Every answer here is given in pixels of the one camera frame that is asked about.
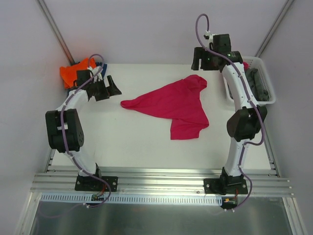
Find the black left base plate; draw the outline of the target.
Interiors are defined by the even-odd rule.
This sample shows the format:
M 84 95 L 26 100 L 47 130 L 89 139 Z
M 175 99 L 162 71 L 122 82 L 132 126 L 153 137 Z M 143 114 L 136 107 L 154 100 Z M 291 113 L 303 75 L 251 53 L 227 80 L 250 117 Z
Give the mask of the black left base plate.
M 117 176 L 102 176 L 102 180 L 108 183 L 112 192 L 117 191 L 118 186 Z M 96 180 L 90 176 L 87 177 L 77 176 L 74 190 L 98 192 L 102 191 L 103 187 L 105 187 L 105 192 L 109 192 L 108 187 L 99 180 Z

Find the magenta t shirt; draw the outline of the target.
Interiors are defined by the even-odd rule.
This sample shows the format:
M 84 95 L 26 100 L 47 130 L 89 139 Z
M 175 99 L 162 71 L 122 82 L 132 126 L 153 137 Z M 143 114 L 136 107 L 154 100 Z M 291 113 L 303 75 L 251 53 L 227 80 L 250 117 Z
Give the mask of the magenta t shirt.
M 247 71 L 249 69 L 249 64 L 245 61 L 243 61 L 244 71 Z
M 197 139 L 201 130 L 209 126 L 200 98 L 206 87 L 207 81 L 194 74 L 135 99 L 123 100 L 120 105 L 127 110 L 170 119 L 171 140 Z

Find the left corner metal post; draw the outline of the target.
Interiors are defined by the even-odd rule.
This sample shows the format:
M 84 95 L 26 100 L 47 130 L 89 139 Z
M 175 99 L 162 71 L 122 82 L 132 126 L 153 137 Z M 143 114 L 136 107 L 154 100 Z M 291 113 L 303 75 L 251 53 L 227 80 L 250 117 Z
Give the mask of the left corner metal post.
M 36 0 L 36 3 L 38 4 L 40 10 L 42 11 L 45 19 L 47 20 L 48 22 L 48 25 L 49 27 L 51 28 L 55 38 L 57 39 L 65 57 L 67 58 L 68 62 L 70 65 L 74 65 L 75 64 L 75 60 L 61 34 L 61 31 L 59 30 L 49 8 L 48 8 L 48 5 L 46 3 L 45 0 Z

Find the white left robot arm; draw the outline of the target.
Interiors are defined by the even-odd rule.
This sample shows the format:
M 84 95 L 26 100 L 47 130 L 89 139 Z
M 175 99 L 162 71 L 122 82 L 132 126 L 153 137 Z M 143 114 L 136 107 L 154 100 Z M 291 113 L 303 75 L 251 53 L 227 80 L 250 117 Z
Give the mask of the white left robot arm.
M 86 185 L 98 190 L 103 184 L 97 163 L 84 148 L 85 135 L 79 119 L 79 112 L 91 98 L 101 101 L 122 92 L 115 85 L 111 75 L 105 85 L 102 74 L 91 70 L 78 70 L 67 98 L 62 105 L 45 114 L 48 143 L 51 149 L 63 153 L 77 167 L 78 175 L 86 178 Z

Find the aluminium mounting rail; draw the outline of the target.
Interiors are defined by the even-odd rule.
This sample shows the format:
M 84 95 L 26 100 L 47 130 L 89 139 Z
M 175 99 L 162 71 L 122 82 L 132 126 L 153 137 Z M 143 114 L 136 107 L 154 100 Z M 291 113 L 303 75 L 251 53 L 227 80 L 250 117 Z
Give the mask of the aluminium mounting rail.
M 219 169 L 153 169 L 102 167 L 105 176 L 118 177 L 117 192 L 122 194 L 204 195 L 204 179 L 218 178 Z M 275 170 L 246 170 L 252 180 L 253 197 L 295 197 L 288 178 L 278 177 Z M 72 166 L 51 166 L 36 173 L 32 192 L 73 192 L 77 170 Z

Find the magenta t shirt in basket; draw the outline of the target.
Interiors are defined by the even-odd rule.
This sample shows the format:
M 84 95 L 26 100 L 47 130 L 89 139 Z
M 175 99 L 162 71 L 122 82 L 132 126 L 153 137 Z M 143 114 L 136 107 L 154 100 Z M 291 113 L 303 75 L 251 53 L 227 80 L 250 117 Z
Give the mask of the magenta t shirt in basket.
M 249 69 L 249 64 L 245 61 L 243 61 L 244 71 L 247 71 Z

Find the right corner metal post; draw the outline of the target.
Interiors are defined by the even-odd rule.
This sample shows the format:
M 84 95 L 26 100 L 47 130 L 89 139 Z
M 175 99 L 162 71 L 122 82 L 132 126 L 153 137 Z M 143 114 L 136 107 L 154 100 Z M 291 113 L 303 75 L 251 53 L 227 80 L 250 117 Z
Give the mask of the right corner metal post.
M 255 57 L 261 57 L 265 50 L 267 49 L 268 45 L 270 44 L 272 38 L 274 37 L 275 33 L 277 32 L 279 26 L 287 16 L 288 12 L 294 5 L 296 0 L 286 0 L 280 9 L 278 15 L 276 16 L 275 20 L 273 21 L 271 27 L 269 28 L 268 32 L 266 33 L 264 39 L 262 40 L 259 48 L 257 49 L 255 53 Z

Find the folded blue t shirt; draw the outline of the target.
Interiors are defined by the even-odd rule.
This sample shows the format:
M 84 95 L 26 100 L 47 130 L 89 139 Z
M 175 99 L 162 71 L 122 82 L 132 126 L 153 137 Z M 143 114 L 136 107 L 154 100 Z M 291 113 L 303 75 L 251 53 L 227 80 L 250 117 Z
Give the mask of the folded blue t shirt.
M 95 72 L 98 72 L 98 70 L 100 68 L 102 68 L 101 72 L 99 73 L 102 78 L 105 78 L 105 75 L 106 75 L 106 71 L 107 71 L 107 64 L 103 64 L 102 62 L 96 62 L 96 67 L 95 67 Z

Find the grey t shirts in basket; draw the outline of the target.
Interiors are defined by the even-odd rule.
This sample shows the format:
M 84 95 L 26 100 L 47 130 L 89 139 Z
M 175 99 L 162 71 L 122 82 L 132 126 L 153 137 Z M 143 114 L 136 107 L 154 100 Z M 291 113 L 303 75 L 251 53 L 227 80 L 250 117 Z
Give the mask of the grey t shirts in basket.
M 269 94 L 268 91 L 263 88 L 259 70 L 256 68 L 247 69 L 245 75 L 255 98 L 258 101 L 269 101 Z

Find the corner metal post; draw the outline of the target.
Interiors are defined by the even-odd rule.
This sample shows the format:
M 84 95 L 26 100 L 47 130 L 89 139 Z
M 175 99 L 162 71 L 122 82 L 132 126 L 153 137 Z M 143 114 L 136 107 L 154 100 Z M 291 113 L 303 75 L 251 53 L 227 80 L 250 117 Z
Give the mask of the corner metal post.
M 287 16 L 288 12 L 294 5 L 296 0 L 286 0 L 280 9 L 278 15 L 276 16 L 275 20 L 273 21 L 271 27 L 269 28 L 268 32 L 266 33 L 264 39 L 262 40 L 259 48 L 257 49 L 255 53 L 255 57 L 261 57 L 265 50 L 267 49 L 268 45 L 270 44 L 272 38 L 274 37 L 275 33 L 277 32 L 279 26 Z
M 70 65 L 74 65 L 75 64 L 75 60 L 61 34 L 61 31 L 59 30 L 49 8 L 48 8 L 48 5 L 46 3 L 45 0 L 36 0 L 36 3 L 38 4 L 40 10 L 42 11 L 45 19 L 47 20 L 48 22 L 48 25 L 49 27 L 51 28 L 55 38 L 57 39 L 65 57 L 67 58 L 68 62 Z

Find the white plastic laundry basket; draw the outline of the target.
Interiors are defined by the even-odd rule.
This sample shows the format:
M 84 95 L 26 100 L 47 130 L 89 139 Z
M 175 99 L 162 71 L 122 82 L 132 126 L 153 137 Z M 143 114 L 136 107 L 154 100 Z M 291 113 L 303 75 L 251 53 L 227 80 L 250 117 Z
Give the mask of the white plastic laundry basket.
M 236 63 L 235 67 L 232 65 L 226 65 L 222 70 L 226 100 L 230 104 L 235 105 L 236 109 L 243 106 L 250 108 L 251 106 L 248 103 L 249 100 L 260 106 L 273 104 L 276 101 L 276 96 L 262 59 L 258 57 L 244 56 L 243 61 L 249 64 L 250 69 L 256 68 L 259 70 L 263 88 L 266 89 L 269 94 L 269 101 L 258 101 L 255 98 L 245 76 L 244 66 L 241 63 Z

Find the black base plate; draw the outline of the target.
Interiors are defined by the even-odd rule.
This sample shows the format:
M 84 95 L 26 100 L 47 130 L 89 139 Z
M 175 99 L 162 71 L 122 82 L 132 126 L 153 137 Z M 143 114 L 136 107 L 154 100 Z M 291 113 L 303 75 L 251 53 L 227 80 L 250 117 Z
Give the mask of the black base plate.
M 102 180 L 108 183 L 112 192 L 117 191 L 118 186 L 117 176 L 102 176 Z M 77 176 L 74 190 L 98 192 L 102 191 L 103 187 L 105 187 L 105 192 L 109 192 L 108 187 L 99 180 L 96 180 L 90 176 L 87 177 Z
M 220 178 L 205 178 L 203 180 L 203 187 L 205 194 L 248 194 L 245 179 L 240 179 L 238 183 L 228 185 L 227 183 L 222 182 Z

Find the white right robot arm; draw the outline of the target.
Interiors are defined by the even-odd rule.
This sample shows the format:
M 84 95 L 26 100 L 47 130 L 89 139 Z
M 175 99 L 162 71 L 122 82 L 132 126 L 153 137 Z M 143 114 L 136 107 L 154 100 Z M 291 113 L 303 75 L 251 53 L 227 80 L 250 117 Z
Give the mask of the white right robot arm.
M 253 144 L 257 133 L 264 132 L 267 109 L 258 103 L 251 91 L 243 58 L 238 51 L 231 49 L 230 36 L 206 31 L 204 38 L 207 46 L 201 45 L 194 49 L 191 69 L 219 71 L 230 88 L 235 105 L 235 113 L 226 123 L 231 144 L 219 180 L 220 190 L 230 193 L 244 175 L 242 168 L 246 149 Z

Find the folded orange t shirt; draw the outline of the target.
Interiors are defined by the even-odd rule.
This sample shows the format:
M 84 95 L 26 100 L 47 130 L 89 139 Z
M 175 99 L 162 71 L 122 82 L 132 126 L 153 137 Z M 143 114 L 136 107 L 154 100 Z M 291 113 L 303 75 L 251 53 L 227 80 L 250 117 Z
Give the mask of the folded orange t shirt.
M 74 85 L 74 81 L 77 79 L 77 71 L 87 70 L 89 67 L 94 69 L 96 67 L 95 60 L 92 58 L 88 64 L 89 59 L 85 58 L 78 64 L 68 67 L 60 67 L 60 76 L 64 83 L 65 89 L 70 89 Z

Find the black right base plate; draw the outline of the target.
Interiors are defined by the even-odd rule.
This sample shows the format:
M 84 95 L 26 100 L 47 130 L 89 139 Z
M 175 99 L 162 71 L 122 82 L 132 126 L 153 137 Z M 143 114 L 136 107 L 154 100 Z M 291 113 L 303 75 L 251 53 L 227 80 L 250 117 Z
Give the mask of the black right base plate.
M 245 179 L 240 179 L 238 183 L 228 185 L 227 183 L 222 182 L 220 178 L 205 178 L 203 180 L 203 187 L 205 194 L 248 194 Z

